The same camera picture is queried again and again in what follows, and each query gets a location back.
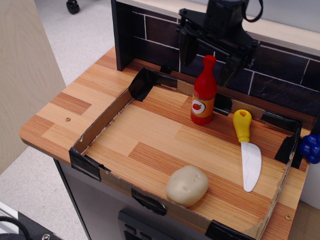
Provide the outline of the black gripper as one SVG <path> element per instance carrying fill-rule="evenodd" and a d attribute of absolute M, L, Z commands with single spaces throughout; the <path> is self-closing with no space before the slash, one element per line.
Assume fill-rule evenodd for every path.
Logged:
<path fill-rule="evenodd" d="M 199 45 L 226 56 L 219 86 L 225 87 L 240 70 L 250 68 L 259 50 L 259 43 L 242 26 L 243 21 L 254 23 L 260 16 L 247 17 L 247 0 L 210 0 L 206 12 L 180 9 L 180 62 L 188 66 L 195 59 Z"/>

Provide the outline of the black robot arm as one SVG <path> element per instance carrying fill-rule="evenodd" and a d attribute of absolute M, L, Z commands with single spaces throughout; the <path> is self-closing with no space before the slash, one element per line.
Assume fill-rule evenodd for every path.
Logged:
<path fill-rule="evenodd" d="M 240 70 L 251 68 L 260 44 L 243 29 L 242 23 L 254 23 L 262 14 L 248 19 L 248 4 L 247 0 L 210 0 L 205 13 L 180 9 L 177 25 L 180 62 L 184 66 L 192 63 L 199 45 L 224 55 L 220 86 L 226 86 Z"/>

